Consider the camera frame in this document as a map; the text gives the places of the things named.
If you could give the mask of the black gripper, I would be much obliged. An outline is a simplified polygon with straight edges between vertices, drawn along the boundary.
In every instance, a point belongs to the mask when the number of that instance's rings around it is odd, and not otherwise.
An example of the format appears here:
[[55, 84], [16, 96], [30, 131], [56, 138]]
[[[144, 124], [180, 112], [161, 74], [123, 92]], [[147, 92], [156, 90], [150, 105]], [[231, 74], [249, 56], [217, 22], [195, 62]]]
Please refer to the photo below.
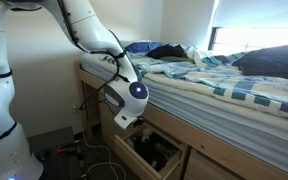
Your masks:
[[145, 118], [143, 116], [138, 117], [134, 122], [133, 122], [133, 127], [136, 128], [137, 126], [140, 126], [144, 123]]

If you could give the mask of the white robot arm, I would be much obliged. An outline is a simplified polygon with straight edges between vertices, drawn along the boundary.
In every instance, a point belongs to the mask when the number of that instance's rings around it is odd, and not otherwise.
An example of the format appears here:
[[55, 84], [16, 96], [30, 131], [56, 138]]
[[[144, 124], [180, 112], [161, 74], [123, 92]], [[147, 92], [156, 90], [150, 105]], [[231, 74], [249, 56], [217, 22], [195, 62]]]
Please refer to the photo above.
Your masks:
[[0, 0], [0, 180], [39, 180], [43, 165], [37, 160], [20, 123], [9, 113], [15, 88], [7, 58], [4, 17], [9, 10], [47, 9], [70, 42], [86, 53], [108, 54], [117, 70], [104, 85], [106, 99], [120, 108], [114, 121], [123, 129], [143, 113], [148, 88], [126, 55], [118, 38], [98, 19], [88, 0]]

